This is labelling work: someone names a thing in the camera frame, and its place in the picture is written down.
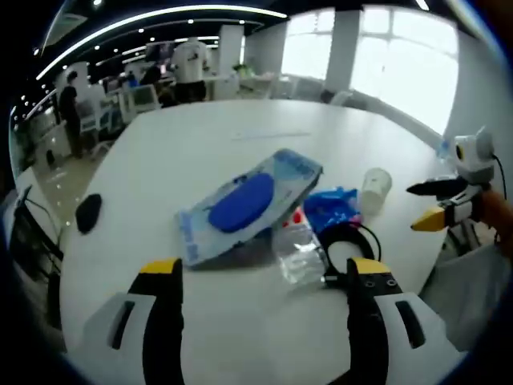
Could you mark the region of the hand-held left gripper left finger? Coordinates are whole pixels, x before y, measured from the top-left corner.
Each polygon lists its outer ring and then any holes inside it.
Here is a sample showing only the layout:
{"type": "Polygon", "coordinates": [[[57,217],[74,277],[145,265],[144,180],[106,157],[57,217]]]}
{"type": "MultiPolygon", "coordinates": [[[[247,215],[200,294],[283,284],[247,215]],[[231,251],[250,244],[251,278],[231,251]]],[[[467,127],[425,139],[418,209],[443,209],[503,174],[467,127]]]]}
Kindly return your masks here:
{"type": "Polygon", "coordinates": [[[183,383],[183,300],[180,259],[145,265],[90,316],[68,360],[89,384],[183,383]]]}

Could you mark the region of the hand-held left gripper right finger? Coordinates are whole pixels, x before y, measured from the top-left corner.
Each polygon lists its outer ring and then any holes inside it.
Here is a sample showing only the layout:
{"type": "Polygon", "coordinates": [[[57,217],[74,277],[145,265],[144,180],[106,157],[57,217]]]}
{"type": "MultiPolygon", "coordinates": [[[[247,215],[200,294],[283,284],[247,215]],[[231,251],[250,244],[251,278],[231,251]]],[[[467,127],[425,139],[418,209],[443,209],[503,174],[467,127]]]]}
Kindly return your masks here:
{"type": "Polygon", "coordinates": [[[349,381],[438,384],[463,359],[446,323],[376,260],[347,261],[349,381]]]}

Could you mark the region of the person's right hand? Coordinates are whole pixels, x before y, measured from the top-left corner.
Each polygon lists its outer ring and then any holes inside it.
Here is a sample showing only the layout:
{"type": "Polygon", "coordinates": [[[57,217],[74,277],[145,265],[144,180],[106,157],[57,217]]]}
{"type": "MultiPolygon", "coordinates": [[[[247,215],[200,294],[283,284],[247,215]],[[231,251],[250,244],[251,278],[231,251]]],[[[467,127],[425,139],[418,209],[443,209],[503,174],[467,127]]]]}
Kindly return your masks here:
{"type": "Polygon", "coordinates": [[[482,195],[482,222],[494,228],[499,235],[499,244],[506,246],[512,243],[512,207],[507,200],[493,190],[482,195]]]}

